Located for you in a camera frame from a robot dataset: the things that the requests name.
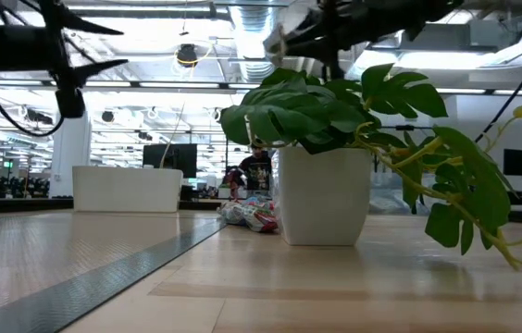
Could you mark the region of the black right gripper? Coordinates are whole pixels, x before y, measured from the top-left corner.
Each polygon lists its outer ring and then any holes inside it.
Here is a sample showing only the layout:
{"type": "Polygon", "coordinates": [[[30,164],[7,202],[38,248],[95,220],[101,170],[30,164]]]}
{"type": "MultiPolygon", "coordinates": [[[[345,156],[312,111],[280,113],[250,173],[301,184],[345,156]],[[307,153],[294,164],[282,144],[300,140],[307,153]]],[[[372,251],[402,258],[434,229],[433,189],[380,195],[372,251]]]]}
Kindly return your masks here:
{"type": "Polygon", "coordinates": [[[342,79],[339,52],[370,42],[370,8],[364,0],[322,0],[285,37],[288,52],[322,52],[330,80],[342,79]]]}

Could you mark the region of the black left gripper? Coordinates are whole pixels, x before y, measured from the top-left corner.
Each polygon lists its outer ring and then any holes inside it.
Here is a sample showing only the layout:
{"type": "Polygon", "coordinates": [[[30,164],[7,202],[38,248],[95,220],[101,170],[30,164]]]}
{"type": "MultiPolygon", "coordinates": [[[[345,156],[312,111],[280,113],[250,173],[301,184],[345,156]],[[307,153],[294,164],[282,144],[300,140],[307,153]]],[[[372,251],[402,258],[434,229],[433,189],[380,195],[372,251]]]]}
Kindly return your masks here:
{"type": "Polygon", "coordinates": [[[56,100],[63,118],[80,118],[85,104],[81,90],[87,80],[102,71],[126,64],[128,59],[107,60],[73,68],[69,63],[63,28],[96,34],[122,35],[122,31],[94,24],[74,14],[58,0],[41,0],[41,12],[49,42],[51,76],[56,82],[56,100]]]}

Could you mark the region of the blue granola bar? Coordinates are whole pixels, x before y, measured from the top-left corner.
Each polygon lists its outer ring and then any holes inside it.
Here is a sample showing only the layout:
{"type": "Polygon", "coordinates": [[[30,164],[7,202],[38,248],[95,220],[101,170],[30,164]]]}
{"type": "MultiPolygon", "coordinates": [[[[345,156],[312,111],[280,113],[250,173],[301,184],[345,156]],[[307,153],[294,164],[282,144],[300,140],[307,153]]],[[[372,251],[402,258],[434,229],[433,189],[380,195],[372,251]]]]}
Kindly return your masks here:
{"type": "Polygon", "coordinates": [[[251,205],[255,207],[259,207],[266,210],[273,210],[274,203],[273,201],[265,196],[252,196],[245,200],[242,200],[242,204],[251,205]]]}

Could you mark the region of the black ceiling dome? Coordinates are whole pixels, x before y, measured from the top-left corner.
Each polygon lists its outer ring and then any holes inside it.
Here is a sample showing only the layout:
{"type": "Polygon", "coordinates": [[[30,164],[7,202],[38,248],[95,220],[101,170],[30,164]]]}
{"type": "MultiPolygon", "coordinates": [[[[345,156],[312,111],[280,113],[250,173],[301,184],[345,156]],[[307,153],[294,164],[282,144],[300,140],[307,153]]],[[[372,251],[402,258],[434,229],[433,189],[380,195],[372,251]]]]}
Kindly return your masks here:
{"type": "Polygon", "coordinates": [[[195,45],[192,43],[182,44],[177,51],[176,61],[184,68],[195,67],[198,62],[195,45]]]}

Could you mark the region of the white column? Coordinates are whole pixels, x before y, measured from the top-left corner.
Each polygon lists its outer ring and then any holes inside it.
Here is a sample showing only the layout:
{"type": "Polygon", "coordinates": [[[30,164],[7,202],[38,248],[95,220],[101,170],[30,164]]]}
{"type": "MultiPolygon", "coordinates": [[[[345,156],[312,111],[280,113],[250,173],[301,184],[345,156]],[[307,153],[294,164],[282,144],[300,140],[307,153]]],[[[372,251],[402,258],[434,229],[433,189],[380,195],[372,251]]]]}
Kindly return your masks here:
{"type": "Polygon", "coordinates": [[[73,167],[90,164],[92,123],[88,112],[65,119],[54,134],[50,197],[73,195],[73,167]]]}

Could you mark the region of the white plastic bin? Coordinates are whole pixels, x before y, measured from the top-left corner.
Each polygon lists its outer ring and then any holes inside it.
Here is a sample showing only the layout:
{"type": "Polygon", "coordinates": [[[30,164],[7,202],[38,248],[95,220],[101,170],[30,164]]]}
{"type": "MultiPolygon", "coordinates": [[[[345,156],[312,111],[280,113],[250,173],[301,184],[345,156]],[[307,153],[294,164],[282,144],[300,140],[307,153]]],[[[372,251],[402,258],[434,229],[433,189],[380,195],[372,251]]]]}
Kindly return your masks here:
{"type": "Polygon", "coordinates": [[[75,166],[73,204],[79,212],[175,213],[183,173],[178,169],[75,166]]]}

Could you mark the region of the person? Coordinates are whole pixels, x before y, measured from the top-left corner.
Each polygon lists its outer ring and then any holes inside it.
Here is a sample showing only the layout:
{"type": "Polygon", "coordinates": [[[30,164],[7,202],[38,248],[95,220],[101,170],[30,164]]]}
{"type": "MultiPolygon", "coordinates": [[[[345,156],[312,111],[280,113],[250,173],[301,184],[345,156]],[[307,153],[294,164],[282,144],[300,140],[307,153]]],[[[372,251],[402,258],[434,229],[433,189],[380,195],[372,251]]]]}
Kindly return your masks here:
{"type": "Polygon", "coordinates": [[[230,169],[226,181],[230,187],[230,197],[239,198],[239,188],[244,187],[246,197],[265,195],[270,192],[271,159],[257,143],[251,144],[251,155],[244,158],[237,167],[230,169]]]}

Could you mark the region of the green plant in white pot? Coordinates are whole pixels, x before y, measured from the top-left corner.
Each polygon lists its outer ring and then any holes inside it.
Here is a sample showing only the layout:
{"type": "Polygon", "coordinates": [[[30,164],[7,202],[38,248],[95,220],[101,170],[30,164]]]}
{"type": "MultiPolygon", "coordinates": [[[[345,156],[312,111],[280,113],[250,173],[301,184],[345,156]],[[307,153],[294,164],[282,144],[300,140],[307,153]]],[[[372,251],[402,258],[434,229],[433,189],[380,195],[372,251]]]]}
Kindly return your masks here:
{"type": "Polygon", "coordinates": [[[487,147],[442,124],[447,115],[426,75],[381,64],[358,80],[277,68],[219,123],[230,142],[276,152],[267,182],[291,245],[354,245],[380,163],[400,178],[405,204],[432,200],[425,232],[434,241],[466,253],[480,239],[519,268],[502,233],[513,188],[487,147]]]}

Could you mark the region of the small black monitor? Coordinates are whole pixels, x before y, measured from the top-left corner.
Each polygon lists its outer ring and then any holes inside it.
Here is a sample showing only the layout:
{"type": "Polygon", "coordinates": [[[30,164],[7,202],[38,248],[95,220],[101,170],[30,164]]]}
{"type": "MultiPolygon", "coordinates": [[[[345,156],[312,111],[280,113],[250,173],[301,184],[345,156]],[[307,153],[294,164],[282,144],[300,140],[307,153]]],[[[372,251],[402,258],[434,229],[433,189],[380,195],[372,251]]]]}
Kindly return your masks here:
{"type": "Polygon", "coordinates": [[[503,173],[506,176],[522,176],[522,150],[503,150],[503,173]]]}

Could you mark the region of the silver spiral duct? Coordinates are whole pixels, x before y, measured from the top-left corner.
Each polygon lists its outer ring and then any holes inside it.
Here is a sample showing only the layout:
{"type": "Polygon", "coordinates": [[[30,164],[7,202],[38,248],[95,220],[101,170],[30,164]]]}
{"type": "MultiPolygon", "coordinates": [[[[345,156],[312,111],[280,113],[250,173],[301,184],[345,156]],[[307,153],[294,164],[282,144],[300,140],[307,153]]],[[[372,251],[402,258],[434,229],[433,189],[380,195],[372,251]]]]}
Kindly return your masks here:
{"type": "Polygon", "coordinates": [[[232,6],[234,43],[242,80],[261,82],[275,66],[267,59],[263,41],[273,31],[278,10],[269,6],[232,6]]]}

